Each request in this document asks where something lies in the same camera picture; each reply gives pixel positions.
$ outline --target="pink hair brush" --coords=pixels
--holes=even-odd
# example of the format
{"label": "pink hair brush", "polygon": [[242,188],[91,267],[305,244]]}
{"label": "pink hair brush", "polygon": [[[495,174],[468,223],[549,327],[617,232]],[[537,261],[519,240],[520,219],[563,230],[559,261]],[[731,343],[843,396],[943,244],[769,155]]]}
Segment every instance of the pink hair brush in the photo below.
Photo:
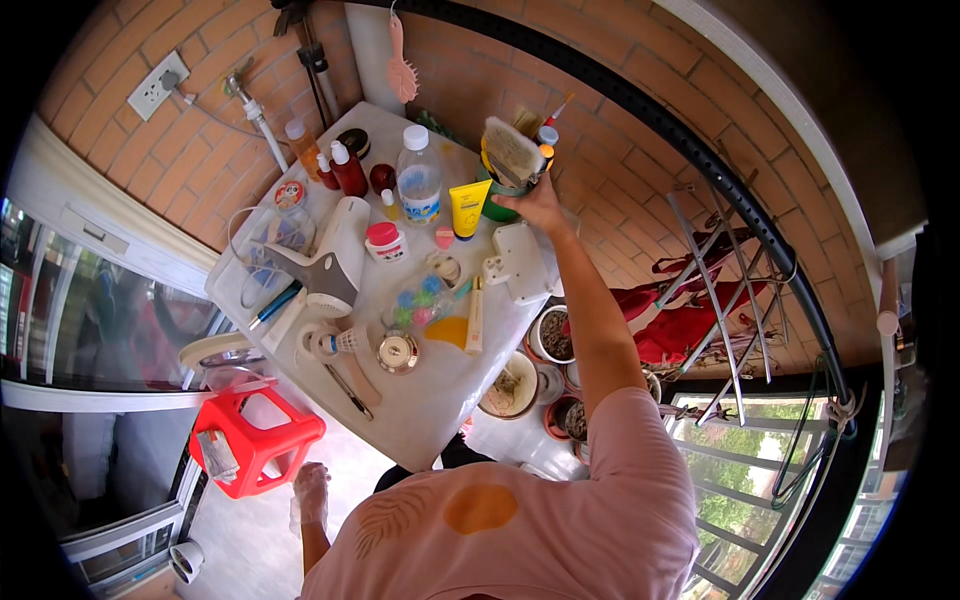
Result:
{"label": "pink hair brush", "polygon": [[397,98],[406,104],[417,97],[417,71],[410,62],[403,59],[403,25],[398,16],[390,14],[390,39],[394,45],[394,56],[387,60],[387,83]]}

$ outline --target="gloved hand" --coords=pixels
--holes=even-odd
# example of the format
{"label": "gloved hand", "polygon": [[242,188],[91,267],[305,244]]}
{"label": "gloved hand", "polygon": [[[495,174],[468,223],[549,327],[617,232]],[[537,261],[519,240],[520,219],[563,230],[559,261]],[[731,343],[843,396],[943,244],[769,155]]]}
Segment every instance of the gloved hand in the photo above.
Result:
{"label": "gloved hand", "polygon": [[326,532],[326,482],[330,475],[323,463],[305,463],[294,479],[294,497],[290,499],[290,531],[300,537],[300,526],[320,523]]}

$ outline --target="tiled floor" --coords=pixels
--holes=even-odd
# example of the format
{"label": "tiled floor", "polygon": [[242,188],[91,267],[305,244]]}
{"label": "tiled floor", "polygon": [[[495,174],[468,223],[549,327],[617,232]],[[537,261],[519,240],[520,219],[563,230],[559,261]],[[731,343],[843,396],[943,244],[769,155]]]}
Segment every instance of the tiled floor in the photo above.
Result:
{"label": "tiled floor", "polygon": [[[473,412],[467,444],[502,463],[528,463],[557,479],[584,479],[588,469],[573,455],[572,443],[557,442],[543,430],[543,406],[518,420],[504,421]],[[383,472],[393,466],[332,417],[322,415],[326,435],[313,445],[308,460],[330,469],[327,534],[333,541],[344,520]],[[295,598],[303,581],[300,540],[289,530],[290,485],[231,500],[209,485],[194,518],[190,537],[206,562],[190,586],[178,584],[185,600]]]}

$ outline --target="round tin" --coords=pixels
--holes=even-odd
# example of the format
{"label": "round tin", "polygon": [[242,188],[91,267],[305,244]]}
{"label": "round tin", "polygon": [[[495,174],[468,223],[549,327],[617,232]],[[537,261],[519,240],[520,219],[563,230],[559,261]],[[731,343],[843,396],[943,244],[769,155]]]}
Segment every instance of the round tin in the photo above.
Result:
{"label": "round tin", "polygon": [[404,375],[413,370],[420,358],[417,340],[406,331],[387,331],[376,349],[376,360],[386,372]]}

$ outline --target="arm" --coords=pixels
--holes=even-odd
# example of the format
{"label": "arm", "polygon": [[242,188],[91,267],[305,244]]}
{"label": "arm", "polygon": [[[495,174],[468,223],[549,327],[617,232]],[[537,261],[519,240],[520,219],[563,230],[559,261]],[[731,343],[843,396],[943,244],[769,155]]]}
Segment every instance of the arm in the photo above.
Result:
{"label": "arm", "polygon": [[330,476],[323,463],[306,463],[294,480],[295,503],[300,510],[300,536],[303,538],[303,576],[330,549],[326,538],[326,482]]}
{"label": "arm", "polygon": [[526,197],[495,195],[493,200],[519,212],[550,237],[564,282],[587,419],[612,392],[629,387],[646,390],[647,380],[623,313],[560,210],[550,178],[541,178]]}
{"label": "arm", "polygon": [[303,523],[300,534],[303,536],[303,576],[306,577],[313,565],[330,549],[330,542],[321,523]]}

